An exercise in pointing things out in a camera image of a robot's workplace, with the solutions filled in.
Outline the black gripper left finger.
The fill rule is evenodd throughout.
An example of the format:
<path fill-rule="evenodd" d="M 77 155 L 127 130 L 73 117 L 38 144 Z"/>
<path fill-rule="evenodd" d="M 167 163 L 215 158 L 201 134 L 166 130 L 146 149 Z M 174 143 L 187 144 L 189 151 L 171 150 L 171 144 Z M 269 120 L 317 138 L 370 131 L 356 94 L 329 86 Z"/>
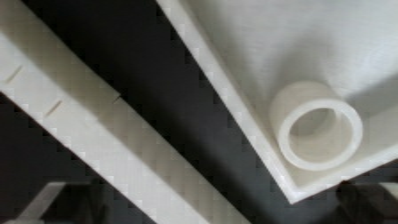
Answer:
<path fill-rule="evenodd" d="M 50 182 L 11 224 L 111 224 L 103 186 Z"/>

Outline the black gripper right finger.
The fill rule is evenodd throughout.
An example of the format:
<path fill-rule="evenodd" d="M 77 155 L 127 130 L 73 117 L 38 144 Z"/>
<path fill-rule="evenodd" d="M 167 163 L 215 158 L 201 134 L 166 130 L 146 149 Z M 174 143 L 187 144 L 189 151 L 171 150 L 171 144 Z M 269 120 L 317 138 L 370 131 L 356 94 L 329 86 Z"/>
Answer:
<path fill-rule="evenodd" d="M 354 224 L 398 224 L 398 183 L 345 181 L 336 197 Z"/>

